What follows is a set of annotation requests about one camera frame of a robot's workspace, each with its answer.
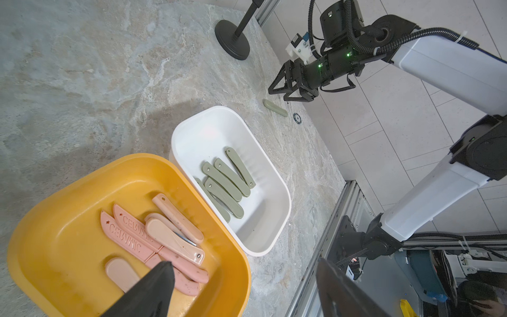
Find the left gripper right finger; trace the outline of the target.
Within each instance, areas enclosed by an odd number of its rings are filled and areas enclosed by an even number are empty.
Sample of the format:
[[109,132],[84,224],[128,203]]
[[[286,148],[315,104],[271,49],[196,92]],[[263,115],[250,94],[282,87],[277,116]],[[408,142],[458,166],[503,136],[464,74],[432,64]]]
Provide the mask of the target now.
[[324,316],[389,316],[340,269],[318,260],[316,281]]

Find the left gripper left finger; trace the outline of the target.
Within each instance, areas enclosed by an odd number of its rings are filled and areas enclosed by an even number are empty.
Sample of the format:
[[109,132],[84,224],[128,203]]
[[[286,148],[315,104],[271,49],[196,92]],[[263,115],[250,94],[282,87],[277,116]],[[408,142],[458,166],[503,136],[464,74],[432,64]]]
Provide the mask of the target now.
[[161,316],[168,314],[175,286],[175,273],[171,262],[157,264],[126,294],[116,301],[103,317]]

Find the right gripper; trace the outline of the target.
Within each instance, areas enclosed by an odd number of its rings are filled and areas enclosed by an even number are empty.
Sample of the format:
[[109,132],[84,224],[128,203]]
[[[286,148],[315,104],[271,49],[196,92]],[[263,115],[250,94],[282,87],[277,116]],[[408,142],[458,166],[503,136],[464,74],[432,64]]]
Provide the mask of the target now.
[[[306,66],[299,60],[296,62],[289,60],[282,65],[268,87],[268,93],[283,94],[283,100],[287,102],[311,102],[319,96],[319,91],[337,93],[354,89],[356,85],[349,76],[355,69],[355,52],[351,48],[330,50]],[[347,86],[325,88],[343,76],[346,76]]]

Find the pink fruit knife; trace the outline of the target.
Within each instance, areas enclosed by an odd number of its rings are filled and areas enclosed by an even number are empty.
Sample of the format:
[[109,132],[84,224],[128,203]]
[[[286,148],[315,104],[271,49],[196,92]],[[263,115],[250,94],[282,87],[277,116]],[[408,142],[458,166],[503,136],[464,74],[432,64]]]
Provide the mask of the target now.
[[106,275],[124,293],[127,293],[141,278],[123,258],[112,258],[105,265]]

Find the long pink ceramic knife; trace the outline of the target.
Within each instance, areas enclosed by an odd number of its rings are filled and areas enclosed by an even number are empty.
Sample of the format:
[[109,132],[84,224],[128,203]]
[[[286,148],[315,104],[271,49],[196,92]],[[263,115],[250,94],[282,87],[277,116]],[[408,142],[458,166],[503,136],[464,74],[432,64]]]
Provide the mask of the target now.
[[129,252],[148,268],[153,269],[163,261],[169,261],[174,268],[174,287],[179,292],[195,297],[199,294],[199,285],[209,281],[208,273],[190,264],[189,261],[179,257],[161,244],[150,241],[150,238],[139,231],[132,231],[128,226],[132,216],[123,211],[116,218],[102,211],[100,223],[104,234],[117,245]]

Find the white plastic storage box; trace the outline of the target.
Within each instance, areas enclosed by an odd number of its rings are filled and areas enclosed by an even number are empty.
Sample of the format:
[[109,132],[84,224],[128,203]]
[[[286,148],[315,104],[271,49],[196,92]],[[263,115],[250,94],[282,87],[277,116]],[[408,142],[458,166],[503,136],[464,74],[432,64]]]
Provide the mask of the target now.
[[[205,162],[222,159],[232,147],[241,158],[256,186],[249,197],[238,204],[243,218],[227,221],[202,186]],[[272,250],[290,215],[292,203],[289,189],[244,120],[233,110],[214,106],[177,125],[171,138],[170,161],[194,185],[220,222],[245,253],[265,256]]]

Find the yellow plastic storage box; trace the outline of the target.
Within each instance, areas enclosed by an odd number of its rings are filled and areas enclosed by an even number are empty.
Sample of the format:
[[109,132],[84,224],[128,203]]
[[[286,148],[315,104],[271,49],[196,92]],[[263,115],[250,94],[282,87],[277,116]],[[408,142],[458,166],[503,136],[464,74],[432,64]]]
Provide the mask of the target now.
[[196,297],[175,291],[170,316],[241,316],[252,285],[248,259],[194,185],[165,158],[128,155],[46,198],[21,220],[7,266],[17,286],[49,316],[100,316],[122,291],[105,264],[124,258],[143,276],[149,268],[111,241],[102,211],[118,204],[137,218],[156,211],[164,194],[202,233],[210,280]]

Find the green knife front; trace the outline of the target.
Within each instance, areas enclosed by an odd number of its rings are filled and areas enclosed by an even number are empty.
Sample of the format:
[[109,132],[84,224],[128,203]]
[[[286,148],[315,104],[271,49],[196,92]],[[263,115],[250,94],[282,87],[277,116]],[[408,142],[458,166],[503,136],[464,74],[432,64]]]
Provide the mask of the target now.
[[229,215],[229,212],[213,197],[213,195],[209,192],[209,190],[205,187],[205,185],[203,184],[203,182],[199,178],[194,178],[194,179],[199,184],[201,189],[204,191],[206,196],[211,200],[211,202],[216,207],[218,212],[222,215],[222,217],[226,221],[226,223],[229,223],[231,221],[231,216]]

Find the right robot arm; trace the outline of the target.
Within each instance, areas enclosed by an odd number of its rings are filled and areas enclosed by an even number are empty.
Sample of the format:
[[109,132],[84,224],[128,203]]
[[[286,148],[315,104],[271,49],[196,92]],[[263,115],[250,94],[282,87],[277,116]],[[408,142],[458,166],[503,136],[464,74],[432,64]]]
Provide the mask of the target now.
[[[281,1],[261,27],[281,63],[290,40],[307,31],[310,1]],[[441,26],[506,61],[506,1],[358,1],[364,23],[393,14],[422,28]],[[388,211],[485,114],[383,61],[304,103],[336,165],[357,180],[375,214]],[[464,196],[418,232],[506,233],[506,178]]]

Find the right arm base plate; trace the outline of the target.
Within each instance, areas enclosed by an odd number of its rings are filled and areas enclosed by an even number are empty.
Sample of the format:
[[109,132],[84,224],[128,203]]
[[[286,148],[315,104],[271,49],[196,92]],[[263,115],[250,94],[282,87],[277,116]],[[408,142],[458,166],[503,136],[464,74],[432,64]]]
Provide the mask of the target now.
[[382,216],[382,213],[376,216],[366,232],[357,231],[350,217],[344,216],[327,260],[340,268],[349,265],[354,258],[366,257],[368,260],[375,260],[380,256],[390,256],[402,248],[403,243],[382,228]]

